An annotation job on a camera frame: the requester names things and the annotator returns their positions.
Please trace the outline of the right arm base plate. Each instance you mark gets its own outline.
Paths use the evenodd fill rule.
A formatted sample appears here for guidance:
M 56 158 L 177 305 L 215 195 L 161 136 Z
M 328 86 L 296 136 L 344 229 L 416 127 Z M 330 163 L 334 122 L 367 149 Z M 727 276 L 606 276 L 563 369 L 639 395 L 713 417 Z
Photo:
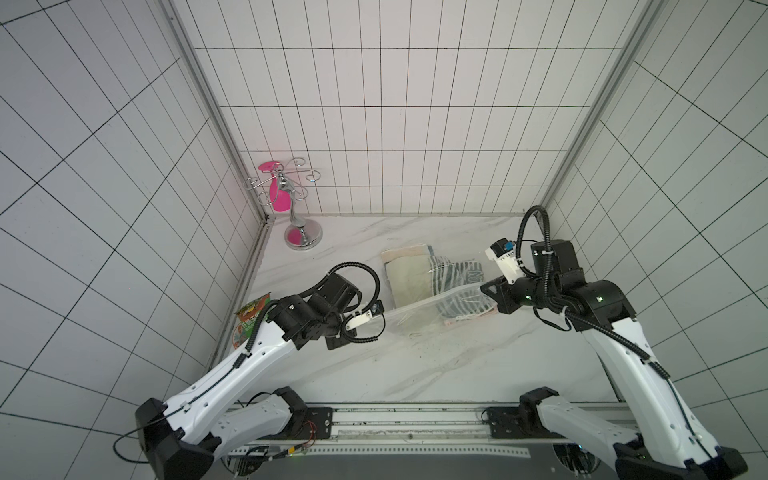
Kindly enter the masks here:
M 563 439 L 547 430 L 538 414 L 530 407 L 489 407 L 481 413 L 481 420 L 490 428 L 492 439 Z

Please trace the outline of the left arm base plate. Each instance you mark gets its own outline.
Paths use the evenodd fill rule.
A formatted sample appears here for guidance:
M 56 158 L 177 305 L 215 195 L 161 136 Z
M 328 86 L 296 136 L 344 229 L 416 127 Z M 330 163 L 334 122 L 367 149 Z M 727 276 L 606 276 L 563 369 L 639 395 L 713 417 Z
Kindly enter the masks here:
M 331 407 L 308 407 L 293 414 L 281 432 L 259 437 L 259 440 L 327 440 L 331 437 L 333 414 Z

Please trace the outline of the light green towel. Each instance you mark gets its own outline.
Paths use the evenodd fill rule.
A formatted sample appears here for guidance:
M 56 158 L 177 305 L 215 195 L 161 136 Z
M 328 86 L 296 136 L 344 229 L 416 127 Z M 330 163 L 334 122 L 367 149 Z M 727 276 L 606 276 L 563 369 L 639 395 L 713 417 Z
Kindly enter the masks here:
M 385 269 L 396 308 L 405 307 L 434 295 L 431 256 L 399 257 L 388 262 Z

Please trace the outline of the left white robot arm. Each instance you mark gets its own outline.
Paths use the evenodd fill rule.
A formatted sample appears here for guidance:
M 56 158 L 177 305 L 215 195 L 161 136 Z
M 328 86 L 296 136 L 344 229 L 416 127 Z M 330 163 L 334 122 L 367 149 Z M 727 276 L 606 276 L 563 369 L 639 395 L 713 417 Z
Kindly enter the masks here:
M 381 316 L 381 281 L 371 275 L 368 302 L 333 267 L 316 285 L 266 302 L 249 338 L 206 375 L 167 400 L 150 398 L 135 412 L 141 451 L 158 479 L 200 479 L 218 460 L 245 447 L 249 469 L 290 456 L 330 435 L 332 413 L 312 409 L 282 387 L 236 403 L 276 363 L 307 343 L 325 339 L 330 350 L 377 338 L 357 326 Z

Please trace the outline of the clear plastic vacuum bag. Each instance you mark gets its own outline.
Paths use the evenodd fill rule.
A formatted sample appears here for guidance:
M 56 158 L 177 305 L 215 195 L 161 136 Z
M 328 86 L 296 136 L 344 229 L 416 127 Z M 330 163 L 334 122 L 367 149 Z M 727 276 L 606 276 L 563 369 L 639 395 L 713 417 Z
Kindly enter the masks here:
M 387 322 L 400 335 L 435 333 L 497 310 L 481 292 L 486 275 L 478 259 L 438 255 L 427 244 L 385 250 L 380 257 L 394 304 Z

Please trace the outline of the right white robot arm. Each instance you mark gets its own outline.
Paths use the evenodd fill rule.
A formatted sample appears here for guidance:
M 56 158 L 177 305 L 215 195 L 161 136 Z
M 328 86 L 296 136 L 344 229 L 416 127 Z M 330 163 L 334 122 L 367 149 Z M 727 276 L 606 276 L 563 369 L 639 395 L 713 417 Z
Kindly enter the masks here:
M 518 244 L 502 238 L 486 251 L 501 276 L 483 284 L 499 312 L 522 307 L 560 315 L 596 352 L 623 395 L 637 427 L 617 426 L 540 387 L 520 397 L 515 422 L 526 435 L 556 435 L 583 447 L 621 479 L 735 479 L 748 470 L 698 420 L 646 339 L 623 291 L 609 280 L 589 282 L 566 240 L 532 244 L 527 273 Z

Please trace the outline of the green striped Doraemon towel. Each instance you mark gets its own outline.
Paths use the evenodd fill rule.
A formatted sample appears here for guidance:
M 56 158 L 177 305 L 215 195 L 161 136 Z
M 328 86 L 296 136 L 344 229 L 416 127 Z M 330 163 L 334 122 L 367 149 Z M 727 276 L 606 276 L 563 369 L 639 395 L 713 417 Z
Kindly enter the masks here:
M 472 320 L 496 309 L 496 303 L 480 290 L 485 283 L 480 261 L 431 257 L 434 295 L 427 313 L 432 325 Z

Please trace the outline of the blue and cream towel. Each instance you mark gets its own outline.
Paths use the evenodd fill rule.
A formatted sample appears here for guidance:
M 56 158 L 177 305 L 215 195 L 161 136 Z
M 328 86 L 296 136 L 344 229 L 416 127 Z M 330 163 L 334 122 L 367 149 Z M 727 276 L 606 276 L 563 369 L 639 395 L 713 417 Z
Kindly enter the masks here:
M 398 258 L 413 257 L 413 256 L 432 256 L 432 247 L 428 244 L 415 244 L 405 247 L 398 247 L 389 250 L 385 250 L 380 254 L 381 260 L 384 264 L 392 262 Z

